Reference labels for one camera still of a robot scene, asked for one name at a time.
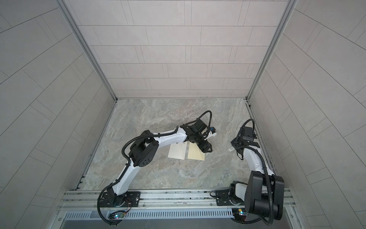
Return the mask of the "yellow manila envelope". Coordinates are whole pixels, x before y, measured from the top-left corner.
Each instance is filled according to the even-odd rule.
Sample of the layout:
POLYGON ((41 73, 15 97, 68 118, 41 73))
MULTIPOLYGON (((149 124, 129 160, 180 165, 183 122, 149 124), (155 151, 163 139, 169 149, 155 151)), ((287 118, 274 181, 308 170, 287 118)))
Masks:
POLYGON ((200 150, 196 143, 189 143, 188 159, 205 161, 205 154, 200 150))

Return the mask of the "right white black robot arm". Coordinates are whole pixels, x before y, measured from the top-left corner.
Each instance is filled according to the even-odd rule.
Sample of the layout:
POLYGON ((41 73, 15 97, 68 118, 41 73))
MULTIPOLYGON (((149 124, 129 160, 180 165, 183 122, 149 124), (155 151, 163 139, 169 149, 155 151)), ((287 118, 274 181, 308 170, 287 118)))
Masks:
POLYGON ((238 157, 248 162, 251 174, 247 183, 234 181, 230 185, 229 199, 234 205, 243 204, 247 213, 269 224, 282 218, 285 182, 266 165, 255 139, 252 127, 241 127, 231 141, 238 157))

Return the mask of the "cream white envelope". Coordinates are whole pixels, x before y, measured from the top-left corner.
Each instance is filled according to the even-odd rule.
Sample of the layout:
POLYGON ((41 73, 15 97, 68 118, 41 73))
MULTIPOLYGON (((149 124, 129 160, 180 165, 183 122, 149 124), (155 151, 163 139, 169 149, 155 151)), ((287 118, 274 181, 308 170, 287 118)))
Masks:
POLYGON ((186 148, 187 142, 171 144, 168 152, 168 158, 184 160, 186 148))

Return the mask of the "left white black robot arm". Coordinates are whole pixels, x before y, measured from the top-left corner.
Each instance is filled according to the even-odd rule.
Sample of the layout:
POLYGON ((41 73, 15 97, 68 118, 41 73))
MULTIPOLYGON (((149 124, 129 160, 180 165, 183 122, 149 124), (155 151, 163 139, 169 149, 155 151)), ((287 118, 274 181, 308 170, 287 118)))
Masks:
POLYGON ((172 144, 191 142, 197 144, 201 152, 211 153, 213 148, 207 139, 215 135, 216 129, 200 119, 176 127, 172 131, 144 131, 123 146, 122 155, 127 159, 127 163, 118 178, 101 191, 97 206, 116 206, 118 199, 124 199, 139 170, 152 162, 159 149, 172 144))

